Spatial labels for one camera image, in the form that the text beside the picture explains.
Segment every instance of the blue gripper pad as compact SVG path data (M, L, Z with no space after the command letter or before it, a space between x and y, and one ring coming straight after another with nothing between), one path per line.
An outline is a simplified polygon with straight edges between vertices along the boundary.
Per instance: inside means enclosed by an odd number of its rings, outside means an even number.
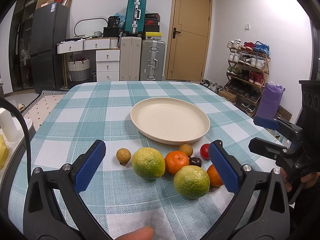
M105 155L106 144L100 141L75 175L74 188L77 194L87 189Z
M263 128L268 128L271 130L277 130L280 128L278 122L276 120L267 119L261 116L256 116L253 119L253 123Z
M214 143L209 145L209 157L227 190L237 194L240 189L239 177Z

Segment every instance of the checkered tablecloth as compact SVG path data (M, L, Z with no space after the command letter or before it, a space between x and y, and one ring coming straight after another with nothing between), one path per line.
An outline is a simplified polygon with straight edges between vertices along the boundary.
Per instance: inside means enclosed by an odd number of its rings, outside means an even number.
M100 225L116 238L143 226L152 226L154 239L200 239L217 221L231 201L233 194L224 186L212 189L198 199L179 195L172 177L144 180L116 160L119 148L133 154L141 147L153 147L165 157L178 146L157 143L141 133L130 119L132 107L152 97L171 97L195 104L210 119L210 130L192 146L194 156L204 143L220 139L225 150L241 164L256 171L270 172L275 162L250 153L250 139L277 140L266 130L253 124L245 113L209 89L187 82L102 82L86 83L72 88L43 122L31 141L32 170L59 169L73 163L87 151L96 139L106 143L103 162L88 189L80 193ZM203 168L211 165L203 160ZM24 156L14 178L9 200L9 218L22 231L27 173ZM69 225L76 228L59 191L57 200ZM256 201L253 194L247 213L238 226L246 223Z

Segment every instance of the human hand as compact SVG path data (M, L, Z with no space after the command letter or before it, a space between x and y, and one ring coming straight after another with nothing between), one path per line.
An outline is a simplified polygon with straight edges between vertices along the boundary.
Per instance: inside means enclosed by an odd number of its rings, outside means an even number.
M131 233L119 236L116 240L152 240L153 234L152 227L143 227Z
M284 171L283 168L280 169L280 174L284 180L285 190L287 192L290 192L292 190L292 185L290 182L287 182L287 180L286 180L287 173ZM300 181L301 181L301 183L305 183L303 188L311 188L318 180L319 175L320 175L320 172L315 171L315 172L309 173L308 175L302 177L300 179Z

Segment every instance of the plate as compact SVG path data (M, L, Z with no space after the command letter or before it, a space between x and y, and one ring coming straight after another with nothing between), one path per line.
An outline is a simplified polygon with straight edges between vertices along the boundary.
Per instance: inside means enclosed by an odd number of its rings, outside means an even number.
M148 98L134 105L130 117L148 138L165 144L195 142L210 128L208 116L197 106L175 98Z

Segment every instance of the purple bag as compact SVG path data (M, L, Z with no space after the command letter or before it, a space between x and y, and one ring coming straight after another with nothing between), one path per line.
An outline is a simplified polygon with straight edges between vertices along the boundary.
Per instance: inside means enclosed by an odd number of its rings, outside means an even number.
M284 91L285 88L282 86L275 85L273 82L267 83L255 116L273 119Z

